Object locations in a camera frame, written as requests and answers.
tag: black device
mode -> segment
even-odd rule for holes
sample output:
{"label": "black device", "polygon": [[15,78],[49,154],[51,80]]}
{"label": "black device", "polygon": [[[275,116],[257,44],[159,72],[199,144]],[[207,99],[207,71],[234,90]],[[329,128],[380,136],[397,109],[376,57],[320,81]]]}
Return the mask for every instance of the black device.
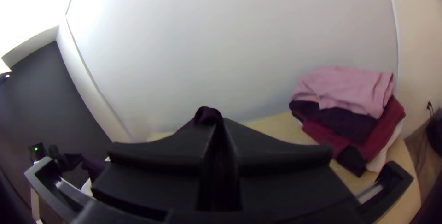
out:
{"label": "black device", "polygon": [[431,116],[425,131],[428,143],[442,157],[442,110],[440,108]]}
{"label": "black device", "polygon": [[283,142],[200,108],[169,137],[112,143],[94,198],[45,157],[25,172],[40,197],[72,224],[304,224],[375,222],[413,178],[394,162],[365,202],[329,167],[327,146]]}
{"label": "black device", "polygon": [[43,143],[38,143],[29,147],[31,152],[31,162],[34,163],[36,161],[42,160],[46,157],[46,151]]}

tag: red cloth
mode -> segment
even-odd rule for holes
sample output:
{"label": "red cloth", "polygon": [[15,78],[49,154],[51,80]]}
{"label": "red cloth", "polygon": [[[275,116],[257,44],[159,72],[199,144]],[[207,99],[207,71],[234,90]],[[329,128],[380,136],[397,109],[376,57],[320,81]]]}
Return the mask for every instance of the red cloth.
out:
{"label": "red cloth", "polygon": [[336,158],[347,147],[355,147],[365,161],[371,161],[390,139],[397,124],[405,117],[403,106],[392,96],[385,106],[384,112],[378,124],[362,143],[351,143],[347,138],[336,135],[332,129],[322,126],[320,123],[304,119],[302,129],[310,137],[320,144],[327,144],[332,148],[333,157]]}

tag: dark purple cloth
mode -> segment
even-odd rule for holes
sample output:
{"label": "dark purple cloth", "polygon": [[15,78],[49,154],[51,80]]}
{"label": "dark purple cloth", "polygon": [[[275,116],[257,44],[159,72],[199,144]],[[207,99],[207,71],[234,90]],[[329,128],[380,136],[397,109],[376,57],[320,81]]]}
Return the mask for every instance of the dark purple cloth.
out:
{"label": "dark purple cloth", "polygon": [[98,176],[105,170],[108,162],[98,159],[92,156],[81,154],[83,158],[83,164],[81,168],[86,170],[91,178],[91,182],[94,182]]}
{"label": "dark purple cloth", "polygon": [[378,123],[377,119],[371,116],[353,113],[343,108],[320,110],[319,104],[312,101],[294,100],[289,107],[292,112],[321,123],[354,143],[364,142]]}

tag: purple cloth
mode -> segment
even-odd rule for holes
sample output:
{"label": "purple cloth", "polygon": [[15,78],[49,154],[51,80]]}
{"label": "purple cloth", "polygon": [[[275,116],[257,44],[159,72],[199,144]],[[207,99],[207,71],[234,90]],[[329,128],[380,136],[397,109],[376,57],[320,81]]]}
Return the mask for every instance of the purple cloth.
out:
{"label": "purple cloth", "polygon": [[353,143],[364,142],[378,123],[371,116],[353,113],[343,108],[320,110],[319,104],[311,101],[294,100],[289,107],[293,113],[297,112],[309,120],[317,121]]}
{"label": "purple cloth", "polygon": [[392,95],[393,74],[350,67],[322,67],[301,77],[294,100],[317,99],[320,109],[340,107],[380,118]]}

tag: pink towel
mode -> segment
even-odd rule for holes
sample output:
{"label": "pink towel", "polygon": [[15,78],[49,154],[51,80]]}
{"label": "pink towel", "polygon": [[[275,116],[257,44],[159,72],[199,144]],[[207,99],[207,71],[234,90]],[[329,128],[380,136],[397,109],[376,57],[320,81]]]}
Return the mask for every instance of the pink towel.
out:
{"label": "pink towel", "polygon": [[322,67],[301,77],[292,98],[313,101],[316,97],[320,109],[340,107],[380,118],[392,91],[390,72]]}

